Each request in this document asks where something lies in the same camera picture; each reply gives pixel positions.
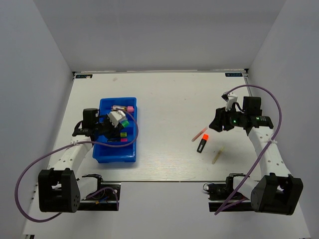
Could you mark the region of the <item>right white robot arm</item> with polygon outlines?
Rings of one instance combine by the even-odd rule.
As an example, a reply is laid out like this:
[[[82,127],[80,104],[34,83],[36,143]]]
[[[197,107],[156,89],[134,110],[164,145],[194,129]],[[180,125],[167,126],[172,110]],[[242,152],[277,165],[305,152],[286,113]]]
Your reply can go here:
[[[262,115],[261,98],[244,97],[242,107],[239,107],[236,96],[227,94],[223,99],[226,106],[216,110],[209,128],[217,132],[235,127],[244,129],[261,158],[258,162],[261,179],[255,181],[243,173],[231,173],[223,184],[206,184],[203,189],[209,194],[210,211],[223,208],[225,211],[292,215],[303,183],[291,175],[271,138],[274,126],[270,117]]]

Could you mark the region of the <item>pink cap crayon tube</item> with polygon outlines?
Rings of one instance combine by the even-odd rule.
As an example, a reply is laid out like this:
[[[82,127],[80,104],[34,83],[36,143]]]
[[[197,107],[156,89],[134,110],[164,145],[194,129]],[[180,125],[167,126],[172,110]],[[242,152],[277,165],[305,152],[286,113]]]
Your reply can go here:
[[[133,106],[118,106],[118,105],[113,105],[113,106],[111,106],[111,110],[112,110],[112,111],[124,110],[124,111],[127,111],[127,112],[129,112],[129,113],[133,113],[133,112],[134,112],[134,107],[133,107]]]

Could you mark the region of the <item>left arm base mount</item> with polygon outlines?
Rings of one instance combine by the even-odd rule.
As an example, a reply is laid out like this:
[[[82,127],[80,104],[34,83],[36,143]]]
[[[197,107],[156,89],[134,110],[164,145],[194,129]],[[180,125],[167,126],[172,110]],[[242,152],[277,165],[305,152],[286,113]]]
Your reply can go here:
[[[100,191],[93,197],[82,200],[78,211],[118,211],[121,183],[102,183]]]

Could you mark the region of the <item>green cap black highlighter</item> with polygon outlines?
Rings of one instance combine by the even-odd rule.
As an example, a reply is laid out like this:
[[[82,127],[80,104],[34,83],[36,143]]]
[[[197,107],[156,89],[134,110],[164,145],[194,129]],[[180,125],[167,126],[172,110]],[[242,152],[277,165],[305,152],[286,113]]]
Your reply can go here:
[[[120,125],[123,127],[123,128],[126,128],[130,125],[129,121],[128,120],[124,120],[120,123]]]

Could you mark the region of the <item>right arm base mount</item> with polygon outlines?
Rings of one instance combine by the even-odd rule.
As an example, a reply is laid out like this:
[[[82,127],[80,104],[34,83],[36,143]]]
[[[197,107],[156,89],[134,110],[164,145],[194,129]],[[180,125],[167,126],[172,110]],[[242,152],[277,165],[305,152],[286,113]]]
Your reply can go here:
[[[225,183],[205,183],[203,185],[203,191],[208,195],[208,206],[210,212],[216,212],[217,209],[226,200],[230,192],[228,191]],[[235,206],[229,207],[223,212],[252,212],[251,203],[249,200],[237,204]]]

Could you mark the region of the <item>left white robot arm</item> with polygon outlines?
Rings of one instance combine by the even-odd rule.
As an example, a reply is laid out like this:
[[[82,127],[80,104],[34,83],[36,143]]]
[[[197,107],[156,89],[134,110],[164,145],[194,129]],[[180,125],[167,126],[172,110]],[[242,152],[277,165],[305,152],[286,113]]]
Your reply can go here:
[[[100,115],[96,108],[83,110],[82,120],[74,127],[71,145],[59,160],[38,175],[38,197],[41,212],[74,213],[87,196],[99,199],[105,194],[101,176],[77,177],[87,153],[100,136],[113,136],[124,127],[123,110]]]

